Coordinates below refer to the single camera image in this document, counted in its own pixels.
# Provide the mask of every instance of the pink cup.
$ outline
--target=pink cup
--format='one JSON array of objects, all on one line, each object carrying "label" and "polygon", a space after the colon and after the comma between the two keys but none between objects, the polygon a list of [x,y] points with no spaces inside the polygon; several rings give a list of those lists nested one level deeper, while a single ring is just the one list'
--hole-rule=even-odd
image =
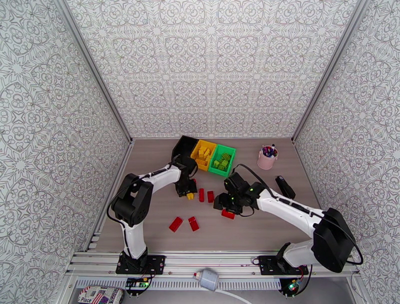
[{"label": "pink cup", "polygon": [[269,169],[271,169],[272,166],[274,165],[274,162],[277,160],[278,155],[279,155],[279,154],[277,154],[275,157],[266,157],[266,156],[263,154],[263,149],[261,149],[261,150],[258,152],[257,165],[258,165],[261,169],[263,169],[263,170],[269,170]]}]

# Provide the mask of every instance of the floor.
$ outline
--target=floor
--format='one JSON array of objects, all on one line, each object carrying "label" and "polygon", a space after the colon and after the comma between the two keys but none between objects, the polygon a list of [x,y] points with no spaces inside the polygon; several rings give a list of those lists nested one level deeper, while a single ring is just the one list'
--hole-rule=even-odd
[{"label": "floor", "polygon": [[[125,174],[139,175],[164,167],[171,160],[172,149],[177,141],[177,139],[136,140]],[[249,166],[279,193],[275,177],[282,175],[295,191],[296,201],[319,208],[290,139],[209,139],[209,141],[236,148],[233,165],[243,163]],[[278,149],[278,159],[272,169],[262,170],[257,166],[258,152],[262,145],[271,144],[275,144]],[[238,168],[238,172],[249,184],[256,181],[244,168]],[[223,176],[199,170],[195,179],[197,188],[204,188],[206,192],[214,191],[215,196],[225,191]],[[193,216],[196,217],[200,227],[195,232],[192,232],[188,222],[188,218]],[[181,217],[184,222],[173,233],[168,227],[175,217]],[[251,217],[236,216],[234,220],[223,217],[221,211],[213,209],[212,203],[199,202],[197,194],[194,200],[178,197],[174,185],[168,185],[152,196],[150,210],[144,221],[144,240],[149,252],[269,251],[279,250],[286,242],[298,243],[307,239],[307,235],[296,227],[266,212],[256,210]],[[121,252],[123,243],[119,224],[107,218],[95,250]]]}]

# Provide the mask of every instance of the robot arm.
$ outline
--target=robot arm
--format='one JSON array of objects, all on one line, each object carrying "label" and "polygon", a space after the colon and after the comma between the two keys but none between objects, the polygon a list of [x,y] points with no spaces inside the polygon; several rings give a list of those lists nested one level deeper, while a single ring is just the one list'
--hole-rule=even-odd
[{"label": "robot arm", "polygon": [[243,207],[247,206],[268,212],[296,226],[311,238],[297,244],[286,243],[276,256],[282,264],[286,262],[296,268],[319,263],[333,272],[342,271],[353,249],[354,237],[337,210],[308,207],[280,195],[265,183],[255,182],[250,186],[237,172],[232,173],[224,185],[228,193],[221,193],[215,198],[215,209],[225,208],[234,214],[241,214]]},{"label": "robot arm", "polygon": [[121,256],[133,266],[135,273],[142,273],[147,259],[147,247],[143,235],[143,221],[150,208],[152,194],[174,183],[178,195],[197,192],[196,183],[189,174],[196,167],[191,158],[180,158],[165,167],[136,176],[128,174],[119,188],[118,195],[111,201],[115,212],[113,221],[121,225],[124,249]]}]

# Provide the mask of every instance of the white cable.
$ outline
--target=white cable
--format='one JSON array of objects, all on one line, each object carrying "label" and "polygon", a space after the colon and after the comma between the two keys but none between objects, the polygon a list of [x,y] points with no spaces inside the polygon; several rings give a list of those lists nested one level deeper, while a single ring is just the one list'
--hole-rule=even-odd
[{"label": "white cable", "polygon": [[238,296],[238,295],[236,295],[234,293],[227,292],[225,290],[216,289],[215,292],[216,293],[220,293],[220,294],[224,294],[224,295],[227,295],[227,296],[230,296],[230,297],[233,297],[233,298],[236,298],[239,301],[242,301],[243,303],[246,303],[246,304],[252,304],[249,301],[247,301],[246,299],[242,298],[241,296]]}]

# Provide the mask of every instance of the red block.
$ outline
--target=red block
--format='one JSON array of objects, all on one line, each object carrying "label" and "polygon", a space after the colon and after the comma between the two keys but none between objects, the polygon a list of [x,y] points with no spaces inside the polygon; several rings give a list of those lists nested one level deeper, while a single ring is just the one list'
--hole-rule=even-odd
[{"label": "red block", "polygon": [[214,191],[207,191],[207,197],[209,203],[214,203]]},{"label": "red block", "polygon": [[204,189],[200,188],[198,190],[198,201],[203,203],[204,202]]},{"label": "red block", "polygon": [[231,219],[231,220],[234,220],[235,219],[235,214],[234,213],[231,213],[231,212],[228,212],[226,209],[223,209],[222,210],[222,214],[221,214],[223,217],[226,217],[226,218],[228,218],[228,219]]},{"label": "red block", "polygon": [[183,219],[181,219],[179,216],[176,217],[176,219],[172,222],[172,224],[169,226],[169,229],[171,229],[173,232],[177,231],[179,226],[184,222]]},{"label": "red block", "polygon": [[194,216],[189,218],[189,224],[192,231],[196,231],[197,229],[199,229],[199,224],[197,223],[196,218]]}]

